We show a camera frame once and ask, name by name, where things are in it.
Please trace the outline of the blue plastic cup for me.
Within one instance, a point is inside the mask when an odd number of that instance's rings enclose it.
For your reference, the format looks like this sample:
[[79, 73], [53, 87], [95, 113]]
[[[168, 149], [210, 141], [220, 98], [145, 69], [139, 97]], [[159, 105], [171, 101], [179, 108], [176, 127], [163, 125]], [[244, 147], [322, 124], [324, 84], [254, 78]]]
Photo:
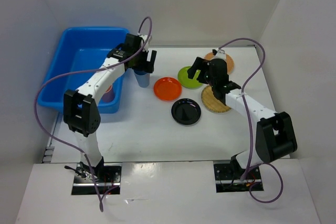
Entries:
[[146, 88], [150, 84], [150, 74], [145, 71], [134, 70], [134, 74], [138, 85], [142, 88]]

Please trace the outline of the orange plastic plate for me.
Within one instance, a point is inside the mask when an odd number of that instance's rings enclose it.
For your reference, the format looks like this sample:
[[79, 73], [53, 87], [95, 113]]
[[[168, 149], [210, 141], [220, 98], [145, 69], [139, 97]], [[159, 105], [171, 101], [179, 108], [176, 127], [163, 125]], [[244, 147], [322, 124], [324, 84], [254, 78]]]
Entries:
[[153, 86], [155, 96], [162, 101], [173, 101], [180, 97], [182, 85], [172, 77], [163, 77]]

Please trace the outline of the pink plastic cup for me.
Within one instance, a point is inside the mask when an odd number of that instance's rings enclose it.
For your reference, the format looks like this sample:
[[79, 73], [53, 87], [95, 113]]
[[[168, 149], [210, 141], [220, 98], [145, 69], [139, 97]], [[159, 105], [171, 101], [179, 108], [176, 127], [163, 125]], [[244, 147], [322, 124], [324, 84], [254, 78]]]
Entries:
[[114, 94], [114, 91], [113, 91], [113, 85], [111, 85], [107, 90], [106, 92], [104, 93], [104, 95], [102, 96], [101, 100], [104, 102], [104, 103], [109, 103], [109, 102], [112, 102], [114, 100], [114, 97], [115, 97], [115, 94]]

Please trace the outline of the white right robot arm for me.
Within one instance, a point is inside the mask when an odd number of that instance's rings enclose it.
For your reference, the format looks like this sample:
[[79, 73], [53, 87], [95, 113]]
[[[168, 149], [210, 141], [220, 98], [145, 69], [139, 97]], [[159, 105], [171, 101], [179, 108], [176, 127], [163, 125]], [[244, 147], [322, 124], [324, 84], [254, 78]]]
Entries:
[[298, 148], [291, 117], [286, 112], [271, 110], [243, 92], [229, 80], [226, 61], [222, 58], [206, 60], [197, 57], [188, 69], [188, 78], [196, 72], [198, 82], [209, 84], [214, 97], [247, 118], [250, 149], [234, 155], [230, 172], [235, 178], [245, 178], [249, 168], [271, 163], [295, 152]]

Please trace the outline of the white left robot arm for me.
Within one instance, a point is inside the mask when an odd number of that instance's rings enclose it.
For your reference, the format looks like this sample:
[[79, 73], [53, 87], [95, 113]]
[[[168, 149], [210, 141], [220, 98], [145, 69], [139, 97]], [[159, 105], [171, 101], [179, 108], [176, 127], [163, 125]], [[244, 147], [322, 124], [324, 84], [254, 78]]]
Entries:
[[156, 51], [148, 59], [150, 35], [127, 34], [123, 43], [108, 52], [100, 70], [76, 90], [64, 94], [64, 122], [73, 132], [81, 149], [80, 165], [93, 182], [104, 177], [104, 159], [96, 131], [101, 117], [98, 104], [105, 92], [128, 70], [152, 73]]

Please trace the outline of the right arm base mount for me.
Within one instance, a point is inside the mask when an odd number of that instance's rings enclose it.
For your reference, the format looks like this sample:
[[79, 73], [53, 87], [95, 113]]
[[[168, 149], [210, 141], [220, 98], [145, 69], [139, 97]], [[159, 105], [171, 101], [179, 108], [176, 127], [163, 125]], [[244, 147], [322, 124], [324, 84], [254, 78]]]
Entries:
[[263, 191], [263, 183], [259, 168], [249, 172], [245, 180], [234, 174], [229, 161], [214, 162], [214, 177], [217, 193], [239, 193], [252, 191]]

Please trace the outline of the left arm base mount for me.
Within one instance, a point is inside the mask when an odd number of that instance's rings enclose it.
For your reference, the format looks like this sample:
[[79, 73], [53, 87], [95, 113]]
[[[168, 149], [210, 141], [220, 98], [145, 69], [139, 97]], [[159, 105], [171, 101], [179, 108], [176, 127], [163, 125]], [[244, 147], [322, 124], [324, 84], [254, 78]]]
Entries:
[[74, 196], [95, 195], [96, 190], [93, 183], [93, 180], [95, 180], [101, 196], [103, 194], [118, 195], [120, 193], [121, 175], [121, 163], [105, 163], [101, 174], [99, 176], [94, 175], [94, 177], [87, 170], [84, 170], [81, 164], [77, 164], [71, 194]]

